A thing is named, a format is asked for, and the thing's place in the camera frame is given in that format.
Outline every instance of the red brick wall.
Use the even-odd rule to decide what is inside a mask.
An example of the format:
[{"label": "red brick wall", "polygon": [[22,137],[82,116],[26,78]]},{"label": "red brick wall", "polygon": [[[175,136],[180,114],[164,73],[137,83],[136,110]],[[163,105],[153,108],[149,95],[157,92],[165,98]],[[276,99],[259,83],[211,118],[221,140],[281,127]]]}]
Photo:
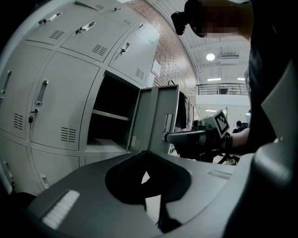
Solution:
[{"label": "red brick wall", "polygon": [[160,33],[155,60],[162,68],[160,76],[155,77],[153,86],[168,85],[168,81],[173,80],[175,84],[179,84],[180,91],[195,103],[195,69],[173,27],[153,6],[144,0],[135,0],[126,4],[142,15]]}]

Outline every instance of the locker shelf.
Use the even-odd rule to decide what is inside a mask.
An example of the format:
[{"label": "locker shelf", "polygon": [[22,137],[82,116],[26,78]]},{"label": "locker shelf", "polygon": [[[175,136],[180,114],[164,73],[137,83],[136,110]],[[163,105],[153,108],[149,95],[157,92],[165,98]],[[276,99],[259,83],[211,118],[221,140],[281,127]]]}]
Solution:
[{"label": "locker shelf", "polygon": [[125,145],[118,144],[111,139],[96,139],[88,141],[86,152],[122,152],[126,154]]},{"label": "locker shelf", "polygon": [[101,116],[105,116],[105,117],[112,117],[112,118],[120,119],[120,120],[124,120],[124,121],[131,121],[131,119],[128,118],[128,117],[122,117],[122,116],[118,116],[118,115],[111,114],[111,113],[108,113],[108,112],[93,110],[92,113],[97,114],[97,115],[101,115]]}]

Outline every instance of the white wall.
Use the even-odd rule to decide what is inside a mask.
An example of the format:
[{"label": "white wall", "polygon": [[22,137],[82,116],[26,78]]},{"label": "white wall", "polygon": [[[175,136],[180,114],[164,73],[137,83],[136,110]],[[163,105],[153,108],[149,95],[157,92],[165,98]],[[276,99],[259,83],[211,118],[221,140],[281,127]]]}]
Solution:
[{"label": "white wall", "polygon": [[196,104],[250,106],[246,95],[197,95]]},{"label": "white wall", "polygon": [[219,109],[225,109],[228,107],[228,123],[230,126],[230,129],[228,130],[229,133],[232,133],[233,130],[236,128],[236,122],[241,121],[241,122],[247,122],[247,116],[245,115],[248,113],[250,106],[235,106],[235,105],[215,105],[215,104],[197,104],[197,107],[199,109],[200,115],[202,118],[208,117],[213,112],[206,112],[206,110],[211,109],[211,110],[219,110]]}]

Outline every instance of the ceiling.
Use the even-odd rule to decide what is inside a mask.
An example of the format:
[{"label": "ceiling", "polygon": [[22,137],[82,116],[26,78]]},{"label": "ceiling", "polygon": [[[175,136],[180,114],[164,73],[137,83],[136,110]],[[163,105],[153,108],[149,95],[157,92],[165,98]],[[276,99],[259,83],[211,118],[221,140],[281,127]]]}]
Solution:
[{"label": "ceiling", "polygon": [[[187,0],[147,0],[173,26],[171,14],[183,11]],[[187,25],[185,33],[180,36],[195,67],[198,83],[206,83],[207,79],[221,78],[221,83],[244,83],[237,80],[243,78],[248,66],[250,43],[239,36],[229,38],[200,38]],[[206,59],[207,54],[215,55],[213,61]],[[238,59],[221,60],[221,55],[239,55]]]}]

